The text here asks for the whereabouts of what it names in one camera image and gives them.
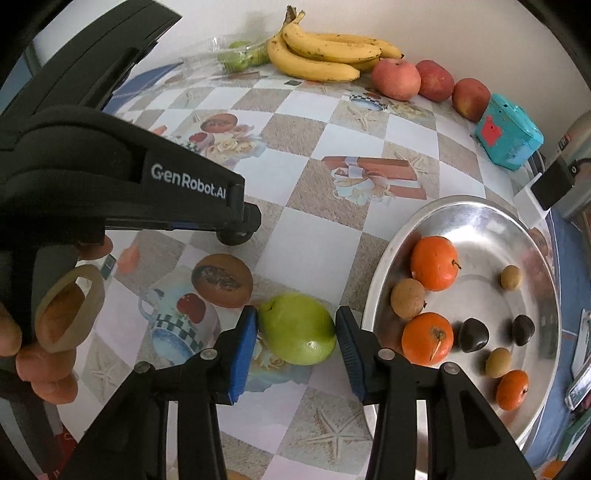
logo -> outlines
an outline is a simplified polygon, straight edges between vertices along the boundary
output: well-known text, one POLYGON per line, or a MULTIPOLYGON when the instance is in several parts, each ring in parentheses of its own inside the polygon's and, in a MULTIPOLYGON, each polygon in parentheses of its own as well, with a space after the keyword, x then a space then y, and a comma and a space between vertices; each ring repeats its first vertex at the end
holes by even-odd
POLYGON ((226 199, 226 189, 216 187, 213 183, 205 183, 201 179, 194 179, 188 173, 177 173, 166 170, 160 163, 155 163, 150 170, 154 180, 165 181, 181 188, 195 190, 215 198, 226 199))

metal tray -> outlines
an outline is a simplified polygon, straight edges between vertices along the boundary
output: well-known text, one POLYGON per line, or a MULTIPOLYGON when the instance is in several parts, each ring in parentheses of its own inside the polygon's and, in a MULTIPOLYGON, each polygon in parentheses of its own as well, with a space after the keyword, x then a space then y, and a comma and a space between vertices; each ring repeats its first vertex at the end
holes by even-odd
MULTIPOLYGON (((430 235, 445 236, 454 243, 462 270, 447 290, 427 293, 423 311, 443 315, 454 331, 469 317, 487 326, 491 337, 484 349, 474 353, 453 349, 446 361, 462 367, 523 448, 554 380, 561 323, 550 269, 525 226, 510 213, 487 200, 464 195, 435 200, 421 208, 394 236, 378 264, 362 328, 375 332, 382 346, 402 351, 400 339, 405 324, 390 307, 390 292, 397 282, 410 276, 414 245, 430 235), (500 286, 500 273, 509 264, 517 265, 524 274, 518 291, 505 291, 500 286), (511 342, 509 328, 521 313, 534 321, 535 334, 527 345, 518 347, 511 342), (512 352, 511 368, 523 369, 530 377, 526 399, 514 411, 503 411, 496 405, 498 380, 483 374, 488 354, 499 346, 512 352)), ((376 407, 365 407, 365 417, 373 435, 376 407)), ((419 478, 426 478, 427 415, 423 401, 419 402, 417 417, 417 473, 419 478)))

turquoise toy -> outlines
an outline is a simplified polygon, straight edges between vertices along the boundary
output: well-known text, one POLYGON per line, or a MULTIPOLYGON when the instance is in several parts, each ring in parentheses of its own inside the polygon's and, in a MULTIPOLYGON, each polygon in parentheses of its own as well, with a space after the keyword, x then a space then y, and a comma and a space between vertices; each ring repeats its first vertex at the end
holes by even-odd
POLYGON ((476 137, 490 159, 517 170, 544 143, 544 135, 519 106, 493 93, 476 126, 476 137))

banana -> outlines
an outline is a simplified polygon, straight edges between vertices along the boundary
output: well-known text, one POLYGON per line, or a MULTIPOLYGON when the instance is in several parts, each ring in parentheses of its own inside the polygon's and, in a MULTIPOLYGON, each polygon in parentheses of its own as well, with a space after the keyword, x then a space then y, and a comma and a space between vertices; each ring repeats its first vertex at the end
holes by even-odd
POLYGON ((399 50, 398 47, 391 43, 380 40, 378 38, 362 37, 360 35, 349 35, 346 33, 308 33, 312 37, 316 37, 319 40, 336 41, 343 43, 367 43, 374 45, 382 50, 380 55, 383 59, 401 59, 404 54, 399 50))
POLYGON ((306 13, 301 11, 295 20, 285 25, 282 36, 290 48, 303 57, 339 63, 358 63, 376 59, 382 51, 373 45, 327 41, 304 32, 299 23, 306 13))
POLYGON ((351 66, 362 71, 367 72, 372 70, 379 62, 379 59, 373 59, 368 61, 360 61, 359 63, 352 63, 351 66))
POLYGON ((275 67, 292 77, 316 82, 350 82, 360 75, 351 65, 305 59, 290 52, 281 31, 267 42, 267 53, 275 67))

white wall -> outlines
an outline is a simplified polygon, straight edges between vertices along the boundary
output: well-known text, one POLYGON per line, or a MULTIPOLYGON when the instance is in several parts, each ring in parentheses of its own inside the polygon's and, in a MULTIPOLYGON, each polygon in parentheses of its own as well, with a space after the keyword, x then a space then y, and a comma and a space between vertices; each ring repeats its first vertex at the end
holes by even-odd
MULTIPOLYGON (((121 0, 74 0, 35 39, 46 61, 83 26, 121 0)), ((175 60, 209 37, 278 29, 285 0, 163 0, 183 15, 134 73, 175 60)), ((456 80, 475 77, 520 104, 545 136, 543 153, 583 112, 591 92, 554 38, 517 0, 300 0, 310 31, 368 34, 398 45, 409 61, 433 59, 456 80)))

